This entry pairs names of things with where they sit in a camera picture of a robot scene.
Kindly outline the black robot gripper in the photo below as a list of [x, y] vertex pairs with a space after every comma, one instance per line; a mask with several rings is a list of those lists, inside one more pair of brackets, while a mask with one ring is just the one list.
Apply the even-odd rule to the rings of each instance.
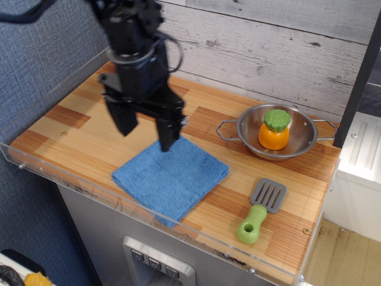
[[143, 64], [118, 63], [115, 73], [104, 73], [108, 111], [123, 136], [137, 125], [136, 113], [156, 119], [161, 150], [167, 152], [179, 139], [185, 116], [184, 101], [168, 86], [168, 71], [156, 58]]

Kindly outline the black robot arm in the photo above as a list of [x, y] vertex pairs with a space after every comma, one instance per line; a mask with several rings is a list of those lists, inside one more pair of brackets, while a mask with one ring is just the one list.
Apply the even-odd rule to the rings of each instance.
[[102, 74], [105, 102], [118, 130], [128, 135], [137, 113], [155, 119], [163, 152], [179, 139], [186, 117], [184, 101], [168, 87], [166, 41], [177, 41], [158, 30], [164, 21], [156, 1], [90, 1], [109, 42], [107, 55], [115, 73]]

